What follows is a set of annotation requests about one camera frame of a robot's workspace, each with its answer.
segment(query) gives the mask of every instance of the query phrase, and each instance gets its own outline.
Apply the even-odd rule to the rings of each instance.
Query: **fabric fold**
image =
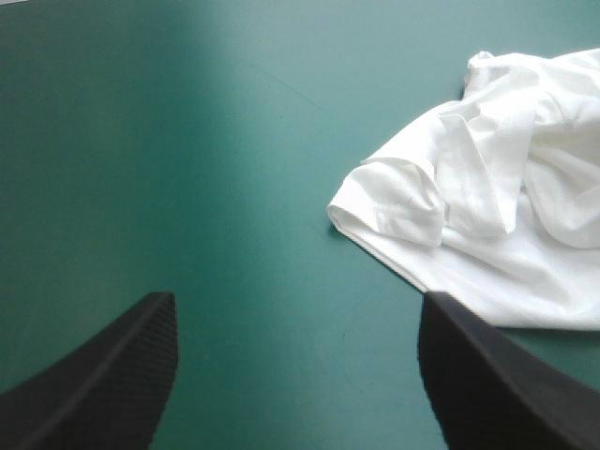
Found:
[[[600,50],[480,52],[344,180],[336,227],[502,326],[600,329]]]

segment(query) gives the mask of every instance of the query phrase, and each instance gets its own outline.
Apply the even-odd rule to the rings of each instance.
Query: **green floor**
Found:
[[[324,207],[469,56],[590,48],[599,23],[558,0],[0,7],[0,390],[171,290],[153,450],[443,449],[420,295]],[[512,336],[600,387],[599,334]]]

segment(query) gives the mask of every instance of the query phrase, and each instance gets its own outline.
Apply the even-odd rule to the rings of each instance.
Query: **white cloth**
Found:
[[[344,180],[336,227],[500,326],[600,329],[600,49],[480,52]]]

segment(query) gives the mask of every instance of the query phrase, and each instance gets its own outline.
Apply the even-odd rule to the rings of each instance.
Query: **green surface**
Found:
[[[466,60],[600,43],[596,2],[0,7],[0,389],[149,291],[181,364],[153,450],[443,449],[419,294],[332,231],[361,158]],[[513,332],[600,387],[600,336]]]

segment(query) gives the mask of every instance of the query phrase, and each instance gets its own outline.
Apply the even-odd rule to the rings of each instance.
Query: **crumpled fabric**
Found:
[[[327,213],[492,324],[600,329],[600,49],[475,55],[463,99],[362,161]]]

